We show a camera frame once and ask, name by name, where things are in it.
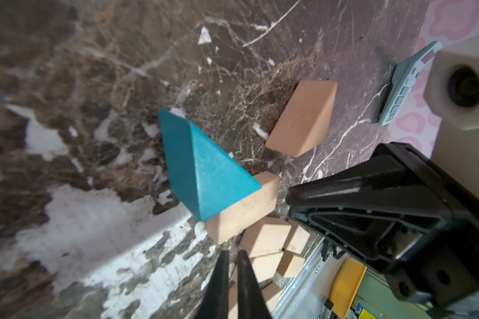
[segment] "toy block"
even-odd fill
[[[282,250],[290,230],[291,225],[283,219],[263,217],[245,230],[238,247],[251,258],[276,253]]]
[[[200,221],[261,189],[190,121],[164,109],[158,117],[171,190]]]
[[[274,282],[266,286],[262,291],[262,297],[266,301],[266,308],[271,313],[277,307],[278,300],[282,294],[282,289]]]
[[[300,273],[304,262],[305,258],[302,256],[295,254],[294,252],[284,250],[284,255],[280,260],[277,272],[282,277],[296,277]]]
[[[270,279],[273,277],[277,271],[277,266],[282,259],[284,252],[277,252],[268,255],[257,256],[250,258],[250,264],[254,270],[255,277],[257,282],[262,282],[264,280]],[[238,266],[232,272],[232,280],[238,282]]]
[[[206,231],[217,245],[241,233],[275,209],[280,177],[264,171],[254,175],[254,178],[261,184],[260,190],[206,221]]]
[[[275,283],[271,283],[266,288],[261,291],[262,297],[266,302],[266,308],[269,312],[272,312],[282,294],[282,289],[280,289]],[[229,314],[228,319],[237,319],[238,318],[238,284],[234,283],[229,288]]]
[[[298,83],[265,146],[298,157],[326,141],[337,82]]]
[[[298,225],[295,221],[287,220],[287,222],[291,225],[291,231],[289,232],[283,247],[285,250],[289,250],[290,252],[301,254],[305,244],[307,243],[307,239],[311,236],[311,234],[303,229],[303,227]]]
[[[238,318],[238,284],[234,283],[229,288],[229,314],[228,319]]]

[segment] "rectangular wooden block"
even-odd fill
[[[270,279],[273,277],[277,271],[277,266],[282,259],[284,252],[277,252],[273,254],[257,256],[250,258],[250,264],[254,270],[255,277],[257,282],[262,282],[264,280]],[[232,280],[238,282],[238,267],[232,272]]]
[[[276,253],[282,250],[290,230],[291,225],[283,219],[263,217],[245,230],[238,247],[249,257]]]
[[[238,318],[238,284],[234,283],[229,288],[229,314],[228,319]]]
[[[238,318],[238,284],[234,283],[229,288],[229,314],[227,316],[228,319],[237,319]],[[268,308],[269,312],[272,312],[275,307],[277,307],[277,303],[280,299],[282,294],[282,289],[280,289],[275,283],[271,283],[262,291],[262,297],[265,299],[266,308]]]
[[[290,252],[301,254],[311,234],[298,225],[294,220],[287,220],[287,222],[291,225],[291,231],[289,232],[283,247]]]
[[[305,258],[302,256],[295,254],[294,252],[284,250],[284,255],[280,260],[277,272],[282,277],[296,277],[300,273],[304,262]]]
[[[206,231],[218,245],[275,210],[280,177],[264,171],[254,178],[262,188],[206,221]]]
[[[277,286],[274,282],[266,286],[262,291],[262,297],[266,301],[266,307],[271,313],[277,307],[278,300],[282,294],[282,289]]]
[[[298,83],[265,146],[298,157],[326,141],[337,82]]]

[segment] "brown marble countertop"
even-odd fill
[[[192,317],[217,252],[233,261],[240,236],[215,246],[168,191],[157,110],[250,174],[281,176],[270,215],[287,216],[290,186],[381,142],[391,72],[427,6],[0,1],[0,317]],[[293,159],[264,143],[302,79],[338,90],[327,141]]]

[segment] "pink patterned surface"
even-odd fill
[[[479,0],[432,0],[420,29],[413,53],[431,41],[444,47],[479,34]],[[431,156],[441,119],[431,113],[424,100],[428,81],[427,65],[420,73],[397,118],[389,124],[385,142],[410,143]]]

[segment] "blue triangular prism block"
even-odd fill
[[[200,221],[261,189],[193,123],[164,109],[158,117],[172,192]]]

